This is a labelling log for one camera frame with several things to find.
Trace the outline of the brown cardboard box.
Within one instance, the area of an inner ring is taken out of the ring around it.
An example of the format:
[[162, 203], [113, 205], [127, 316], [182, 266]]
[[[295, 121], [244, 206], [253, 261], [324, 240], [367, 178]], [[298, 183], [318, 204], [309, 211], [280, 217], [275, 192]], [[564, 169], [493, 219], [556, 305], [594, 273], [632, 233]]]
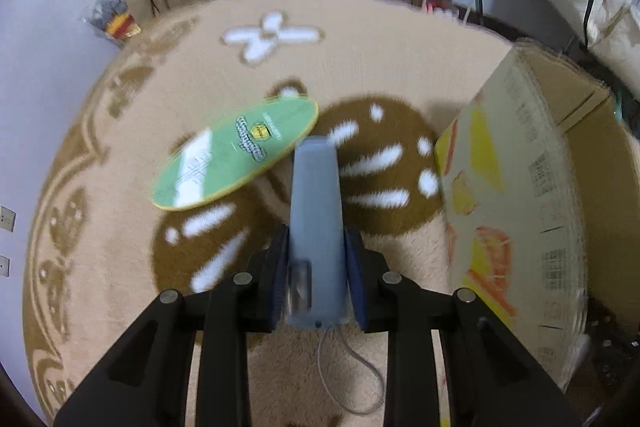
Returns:
[[639, 322], [639, 144], [573, 62], [516, 44], [435, 145], [454, 287], [561, 388], [596, 299]]

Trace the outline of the green oval fan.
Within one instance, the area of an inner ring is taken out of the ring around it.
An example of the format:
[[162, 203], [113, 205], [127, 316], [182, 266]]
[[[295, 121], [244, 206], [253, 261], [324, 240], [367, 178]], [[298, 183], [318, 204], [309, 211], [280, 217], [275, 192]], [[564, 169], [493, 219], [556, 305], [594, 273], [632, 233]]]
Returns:
[[318, 103], [303, 95], [267, 98], [186, 140], [158, 175], [152, 203], [167, 211], [201, 207], [264, 173], [314, 129]]

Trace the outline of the beige patterned round rug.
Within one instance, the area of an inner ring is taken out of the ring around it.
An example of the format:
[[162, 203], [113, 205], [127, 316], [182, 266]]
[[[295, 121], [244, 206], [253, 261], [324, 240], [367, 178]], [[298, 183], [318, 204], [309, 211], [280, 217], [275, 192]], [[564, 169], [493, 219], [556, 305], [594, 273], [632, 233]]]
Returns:
[[32, 219], [24, 335], [44, 416], [160, 291], [209, 291], [288, 220], [288, 132], [265, 101], [336, 148], [345, 225], [446, 291], [433, 147], [509, 48], [378, 0], [210, 0], [145, 28], [89, 92]]

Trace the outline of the clear bag of items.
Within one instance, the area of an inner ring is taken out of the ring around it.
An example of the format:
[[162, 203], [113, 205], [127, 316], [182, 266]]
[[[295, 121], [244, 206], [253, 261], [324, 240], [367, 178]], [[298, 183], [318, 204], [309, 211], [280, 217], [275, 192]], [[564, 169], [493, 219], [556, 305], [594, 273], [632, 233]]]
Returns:
[[121, 48], [141, 32], [126, 0], [91, 0], [81, 19], [100, 37]]

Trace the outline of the white wall socket lower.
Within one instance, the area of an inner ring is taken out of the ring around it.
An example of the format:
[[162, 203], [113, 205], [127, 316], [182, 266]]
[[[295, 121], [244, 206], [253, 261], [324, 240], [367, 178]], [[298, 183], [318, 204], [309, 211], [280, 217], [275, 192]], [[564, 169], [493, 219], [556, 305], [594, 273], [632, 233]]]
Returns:
[[0, 256], [0, 275], [2, 277], [10, 276], [10, 259], [4, 256]]

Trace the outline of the white wall socket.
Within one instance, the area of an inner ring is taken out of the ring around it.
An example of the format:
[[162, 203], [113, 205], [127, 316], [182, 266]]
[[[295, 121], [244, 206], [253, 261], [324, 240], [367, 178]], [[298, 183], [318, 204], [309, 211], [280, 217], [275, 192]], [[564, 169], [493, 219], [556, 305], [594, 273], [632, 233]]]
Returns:
[[2, 277], [10, 276], [10, 259], [4, 256], [0, 256], [0, 275]]
[[8, 232], [14, 230], [16, 213], [4, 206], [0, 207], [0, 229]]

